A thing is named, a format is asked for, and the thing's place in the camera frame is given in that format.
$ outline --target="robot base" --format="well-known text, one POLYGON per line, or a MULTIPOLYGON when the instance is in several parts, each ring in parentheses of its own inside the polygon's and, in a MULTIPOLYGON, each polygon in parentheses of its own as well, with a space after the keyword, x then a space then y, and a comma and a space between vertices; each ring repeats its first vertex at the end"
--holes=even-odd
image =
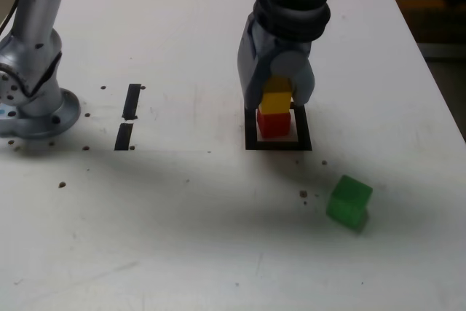
POLYGON ((61 106, 42 117, 24 117, 16 107, 0 104, 0 137, 41 139, 59 135, 69 129, 81 114, 78 98, 65 89, 61 106))

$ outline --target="floor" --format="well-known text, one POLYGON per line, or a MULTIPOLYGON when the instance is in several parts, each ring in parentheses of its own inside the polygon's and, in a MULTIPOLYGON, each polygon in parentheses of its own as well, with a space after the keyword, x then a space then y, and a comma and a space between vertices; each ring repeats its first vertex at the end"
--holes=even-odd
MULTIPOLYGON (((0 0, 0 18, 5 18, 14 0, 0 0)), ((466 62, 427 63, 443 98, 466 140, 466 62)))

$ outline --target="white table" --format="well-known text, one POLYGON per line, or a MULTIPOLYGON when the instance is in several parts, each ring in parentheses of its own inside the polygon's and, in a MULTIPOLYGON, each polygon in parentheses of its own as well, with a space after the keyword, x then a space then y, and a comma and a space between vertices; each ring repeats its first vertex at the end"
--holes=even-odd
POLYGON ((465 143, 395 1, 329 0, 307 153, 245 151, 253 3, 63 1, 59 81, 91 117, 1 145, 1 310, 465 309, 465 143), (374 188, 360 235, 325 216, 343 174, 374 188))

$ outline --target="green cube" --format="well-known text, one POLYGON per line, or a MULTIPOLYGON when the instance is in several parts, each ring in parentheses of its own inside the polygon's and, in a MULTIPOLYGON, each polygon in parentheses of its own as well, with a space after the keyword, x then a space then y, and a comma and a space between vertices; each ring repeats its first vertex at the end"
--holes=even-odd
POLYGON ((350 229, 358 229, 366 219, 366 206, 371 194, 371 187, 342 176, 328 202, 327 215, 350 229))

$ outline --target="black tape marking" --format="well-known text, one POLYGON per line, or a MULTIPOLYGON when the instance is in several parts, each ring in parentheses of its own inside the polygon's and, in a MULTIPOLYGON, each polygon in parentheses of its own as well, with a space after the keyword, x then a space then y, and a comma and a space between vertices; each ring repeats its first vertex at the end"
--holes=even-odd
POLYGON ((139 94, 141 93, 141 84, 130 84, 126 94, 125 107, 123 108, 122 117, 125 120, 137 119, 136 110, 138 109, 139 94))
POLYGON ((122 123, 116 136, 115 151, 128 151, 130 149, 131 133, 133 124, 122 123))
POLYGON ((245 148, 248 151, 312 151, 311 137, 307 125, 306 109, 295 106, 294 111, 298 142, 292 141, 257 141, 256 111, 245 109, 245 148))

